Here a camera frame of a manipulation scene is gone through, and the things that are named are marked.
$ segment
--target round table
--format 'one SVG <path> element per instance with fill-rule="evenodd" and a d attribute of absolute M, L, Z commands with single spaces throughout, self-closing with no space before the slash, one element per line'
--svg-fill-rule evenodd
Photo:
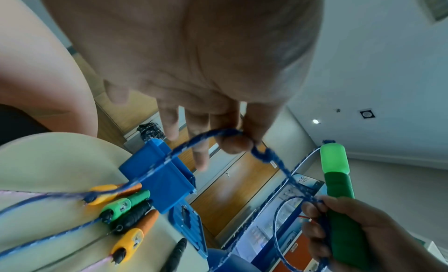
<path fill-rule="evenodd" d="M 118 167 L 131 156 L 106 141 L 76 133 L 42 133 L 0 147 L 0 189 L 22 191 L 86 191 L 102 184 L 127 179 Z M 25 197 L 0 195 L 0 207 Z M 75 227 L 98 217 L 99 206 L 83 206 L 80 200 L 45 199 L 0 216 L 0 251 Z M 0 271 L 30 272 L 105 234 L 97 223 L 55 240 L 25 249 L 0 260 Z M 120 265 L 107 263 L 96 271 L 159 271 L 182 235 L 160 216 L 133 258 Z M 81 253 L 46 271 L 79 271 L 105 258 L 118 236 L 108 236 Z M 188 244 L 178 272 L 206 272 L 208 265 Z"/>

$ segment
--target wall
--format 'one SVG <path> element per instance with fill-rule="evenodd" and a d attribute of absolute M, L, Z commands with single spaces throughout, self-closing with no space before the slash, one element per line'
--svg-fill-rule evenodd
<path fill-rule="evenodd" d="M 288 108 L 280 112 L 278 118 L 264 136 L 263 142 L 276 152 L 290 170 L 316 147 Z M 306 169 L 307 165 L 301 168 L 299 173 L 305 172 Z M 284 179 L 285 175 L 278 171 L 217 236 L 218 243 L 224 244 Z"/>
<path fill-rule="evenodd" d="M 349 159 L 356 198 L 405 229 L 448 247 L 448 171 Z M 305 175 L 323 180 L 320 160 Z"/>
<path fill-rule="evenodd" d="M 31 10 L 50 28 L 62 44 L 68 48 L 71 46 L 70 40 L 59 29 L 57 24 L 53 21 L 47 9 L 42 4 L 41 0 L 22 0 Z"/>

